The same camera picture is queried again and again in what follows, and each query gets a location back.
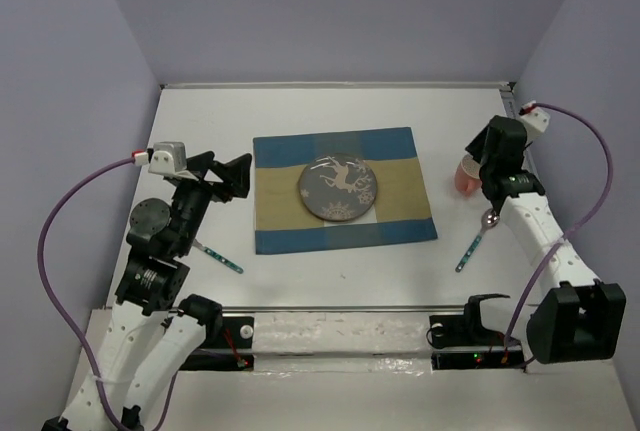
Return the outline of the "pink cup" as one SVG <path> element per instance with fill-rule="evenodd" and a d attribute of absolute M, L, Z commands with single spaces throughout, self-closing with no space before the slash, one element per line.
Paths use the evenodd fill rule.
<path fill-rule="evenodd" d="M 462 196 L 470 197 L 481 189 L 480 169 L 469 153 L 463 156 L 454 174 L 454 187 Z"/>

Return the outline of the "blue beige placemat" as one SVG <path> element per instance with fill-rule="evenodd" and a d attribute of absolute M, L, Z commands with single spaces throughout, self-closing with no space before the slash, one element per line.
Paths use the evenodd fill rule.
<path fill-rule="evenodd" d="M 298 179 L 318 157 L 365 160 L 378 183 L 371 209 L 347 222 L 324 221 L 303 205 Z M 438 233 L 408 127 L 257 137 L 255 250 L 259 255 L 432 241 Z"/>

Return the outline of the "grey patterned plate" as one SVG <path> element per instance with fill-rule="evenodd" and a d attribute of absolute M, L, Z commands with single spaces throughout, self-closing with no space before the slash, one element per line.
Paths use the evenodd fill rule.
<path fill-rule="evenodd" d="M 298 192 L 312 215 L 324 221 L 347 222 L 371 209 L 378 183 L 365 160 L 336 153 L 318 157 L 304 168 Z"/>

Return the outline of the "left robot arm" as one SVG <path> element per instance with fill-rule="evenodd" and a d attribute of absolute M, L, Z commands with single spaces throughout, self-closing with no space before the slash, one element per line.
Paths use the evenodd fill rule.
<path fill-rule="evenodd" d="M 78 339 L 89 370 L 79 390 L 45 430 L 144 430 L 160 398 L 169 400 L 181 366 L 224 330 L 222 306 L 191 294 L 176 298 L 189 274 L 189 254 L 213 202 L 244 199 L 252 157 L 226 163 L 211 151 L 187 156 L 181 142 L 159 142 L 108 164 L 74 185 L 54 206 L 40 231 L 37 267 L 45 293 Z M 148 198 L 129 216 L 129 253 L 115 291 L 110 321 L 98 350 L 62 305 L 45 268 L 48 232 L 63 206 L 84 186 L 121 167 L 145 167 L 174 188 L 170 201 Z"/>

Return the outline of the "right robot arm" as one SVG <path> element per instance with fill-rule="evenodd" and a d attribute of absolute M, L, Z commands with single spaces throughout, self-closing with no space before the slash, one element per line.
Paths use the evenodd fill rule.
<path fill-rule="evenodd" d="M 529 106 L 518 118 L 494 116 L 466 148 L 480 165 L 484 197 L 535 270 L 506 323 L 485 306 L 487 296 L 475 295 L 465 305 L 460 330 L 473 343 L 524 342 L 541 364 L 607 360 L 616 351 L 626 295 L 619 284 L 602 281 L 570 243 L 589 219 L 562 230 L 545 188 L 523 167 L 525 118 L 538 114 Z"/>

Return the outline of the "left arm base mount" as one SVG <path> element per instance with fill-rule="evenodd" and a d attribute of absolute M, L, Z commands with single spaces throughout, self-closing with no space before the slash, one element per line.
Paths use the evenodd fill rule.
<path fill-rule="evenodd" d="M 225 316 L 215 336 L 187 357 L 181 371 L 244 372 L 254 368 L 252 350 L 255 320 L 250 315 Z"/>

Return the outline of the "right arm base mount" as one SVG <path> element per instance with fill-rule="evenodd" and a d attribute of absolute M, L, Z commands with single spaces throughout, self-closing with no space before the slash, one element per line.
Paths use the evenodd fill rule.
<path fill-rule="evenodd" d="M 518 369 L 527 359 L 520 340 L 504 341 L 512 299 L 502 293 L 473 295 L 460 311 L 429 317 L 425 333 L 435 371 Z"/>

